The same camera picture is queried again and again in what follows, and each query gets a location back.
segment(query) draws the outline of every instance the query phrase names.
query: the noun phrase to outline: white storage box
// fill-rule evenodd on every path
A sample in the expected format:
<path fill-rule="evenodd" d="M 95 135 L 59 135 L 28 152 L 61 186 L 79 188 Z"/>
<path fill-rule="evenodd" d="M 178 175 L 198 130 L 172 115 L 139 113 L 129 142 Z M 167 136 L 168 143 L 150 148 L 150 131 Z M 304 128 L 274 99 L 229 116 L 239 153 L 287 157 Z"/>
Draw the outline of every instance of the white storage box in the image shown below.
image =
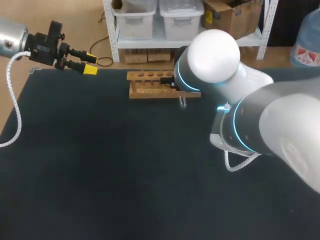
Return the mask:
<path fill-rule="evenodd" d="M 145 7 L 145 12 L 116 12 L 121 38 L 124 40 L 150 40 L 153 38 L 153 20 L 157 10 L 157 0 L 130 0 Z"/>
<path fill-rule="evenodd" d="M 168 41 L 191 41 L 198 35 L 205 12 L 201 0 L 160 0 L 159 6 Z"/>

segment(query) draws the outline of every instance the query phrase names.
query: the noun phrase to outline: white cable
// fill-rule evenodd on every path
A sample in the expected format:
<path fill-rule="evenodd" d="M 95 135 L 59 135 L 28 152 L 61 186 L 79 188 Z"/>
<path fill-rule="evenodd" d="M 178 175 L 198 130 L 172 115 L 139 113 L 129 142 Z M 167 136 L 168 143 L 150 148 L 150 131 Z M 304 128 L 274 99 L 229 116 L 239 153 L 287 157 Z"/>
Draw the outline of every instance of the white cable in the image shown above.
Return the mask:
<path fill-rule="evenodd" d="M 249 163 L 251 163 L 253 160 L 255 160 L 257 157 L 259 157 L 261 154 L 259 153 L 254 153 L 252 154 L 250 157 L 248 157 L 246 160 L 244 160 L 242 163 L 240 163 L 237 166 L 234 167 L 230 167 L 229 164 L 229 152 L 228 151 L 224 151 L 224 163 L 225 163 L 225 167 L 229 172 L 235 172 L 238 171 L 240 169 L 243 169 L 245 166 L 247 166 Z"/>
<path fill-rule="evenodd" d="M 230 107 L 230 105 L 228 103 L 226 103 L 224 105 L 224 108 L 226 110 L 229 110 L 231 107 Z M 224 122 L 225 114 L 226 114 L 226 111 L 224 112 L 224 114 L 222 116 L 221 125 L 220 125 L 220 137 L 221 137 L 222 141 L 225 143 L 225 145 L 227 145 L 229 147 L 229 149 L 232 150 L 231 153 L 238 154 L 238 155 L 243 156 L 243 157 L 248 157 L 250 152 L 240 151 L 238 149 L 235 149 L 232 146 L 228 145 L 228 143 L 225 141 L 225 139 L 223 137 L 223 134 L 222 134 L 222 128 L 223 128 L 223 122 Z M 239 165 L 234 166 L 234 167 L 230 167 L 230 164 L 229 164 L 229 151 L 225 150 L 224 151 L 225 167 L 230 172 L 238 171 L 240 169 L 243 169 L 245 166 L 247 166 L 249 163 L 251 163 L 253 160 L 255 160 L 260 155 L 261 154 L 259 154 L 259 153 L 254 153 L 251 156 L 249 156 L 246 160 L 244 160 L 242 163 L 240 163 Z"/>
<path fill-rule="evenodd" d="M 12 144 L 15 140 L 17 140 L 17 138 L 19 137 L 19 135 L 21 133 L 22 120 L 21 120 L 20 110 L 19 110 L 19 106 L 18 106 L 18 103 L 17 103 L 17 100 L 16 100 L 16 96 L 15 96 L 15 93 L 14 93 L 14 90 L 13 90 L 12 84 L 11 84 L 10 71 L 11 71 L 11 66 L 14 63 L 14 61 L 17 58 L 22 57 L 22 56 L 30 57 L 30 52 L 29 51 L 18 52 L 17 54 L 15 54 L 10 59 L 10 61 L 8 62 L 8 65 L 6 66 L 6 82 L 8 84 L 9 92 L 10 92 L 10 95 L 11 95 L 11 98 L 12 98 L 12 101 L 13 101 L 13 106 L 14 106 L 15 113 L 16 113 L 16 118 L 17 118 L 17 121 L 18 121 L 18 127 L 17 127 L 17 130 L 16 130 L 16 133 L 15 133 L 14 137 L 11 140 L 9 140 L 9 141 L 7 141 L 5 143 L 1 143 L 0 144 L 0 148 Z"/>

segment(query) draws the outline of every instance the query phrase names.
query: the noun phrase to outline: cardboard box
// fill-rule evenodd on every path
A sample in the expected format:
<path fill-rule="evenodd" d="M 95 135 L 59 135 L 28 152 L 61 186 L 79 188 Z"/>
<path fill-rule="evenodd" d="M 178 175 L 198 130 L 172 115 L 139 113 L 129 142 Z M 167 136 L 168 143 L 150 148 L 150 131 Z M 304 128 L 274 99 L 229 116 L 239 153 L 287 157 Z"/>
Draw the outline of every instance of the cardboard box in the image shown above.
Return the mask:
<path fill-rule="evenodd" d="M 148 49 L 148 62 L 164 62 L 171 60 L 170 49 Z"/>
<path fill-rule="evenodd" d="M 240 39 L 256 31 L 262 4 L 263 0 L 204 0 L 202 26 Z"/>
<path fill-rule="evenodd" d="M 125 64 L 144 64 L 148 62 L 146 49 L 126 49 L 123 57 Z"/>

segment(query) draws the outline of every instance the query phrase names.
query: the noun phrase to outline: wooden floor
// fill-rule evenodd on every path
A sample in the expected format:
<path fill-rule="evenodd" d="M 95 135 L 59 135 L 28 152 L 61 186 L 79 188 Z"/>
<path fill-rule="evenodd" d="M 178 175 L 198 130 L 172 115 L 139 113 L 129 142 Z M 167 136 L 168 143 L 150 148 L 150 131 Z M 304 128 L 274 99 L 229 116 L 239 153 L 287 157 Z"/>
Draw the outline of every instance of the wooden floor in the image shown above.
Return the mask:
<path fill-rule="evenodd" d="M 10 0 L 2 4 L 0 16 L 18 23 L 26 24 L 30 33 L 47 33 L 51 20 L 63 23 L 62 32 L 65 33 L 65 42 L 76 50 L 89 51 L 90 46 L 108 35 L 105 20 L 98 23 L 103 13 L 103 0 Z M 256 61 L 256 47 L 241 48 L 241 59 L 248 66 L 287 67 L 290 66 L 290 48 L 272 47 L 266 52 L 264 60 Z M 105 40 L 98 44 L 92 53 L 97 57 L 111 56 L 110 44 Z M 6 66 L 9 59 L 0 57 L 0 131 L 2 130 L 10 111 L 13 108 L 7 81 Z M 22 59 L 13 64 L 11 80 L 14 92 L 18 97 L 27 78 L 29 70 L 34 67 L 49 68 L 36 62 Z M 172 65 L 139 64 L 126 65 L 114 63 L 114 69 L 172 69 Z"/>

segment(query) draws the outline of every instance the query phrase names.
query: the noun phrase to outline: blue water bottle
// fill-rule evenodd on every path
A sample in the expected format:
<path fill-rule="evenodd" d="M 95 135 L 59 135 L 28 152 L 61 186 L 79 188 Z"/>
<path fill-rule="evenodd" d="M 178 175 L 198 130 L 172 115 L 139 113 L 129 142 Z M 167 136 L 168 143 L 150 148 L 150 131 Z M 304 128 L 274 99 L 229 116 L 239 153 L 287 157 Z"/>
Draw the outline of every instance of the blue water bottle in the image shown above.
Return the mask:
<path fill-rule="evenodd" d="M 320 66 L 320 6 L 303 19 L 290 59 L 295 66 Z"/>

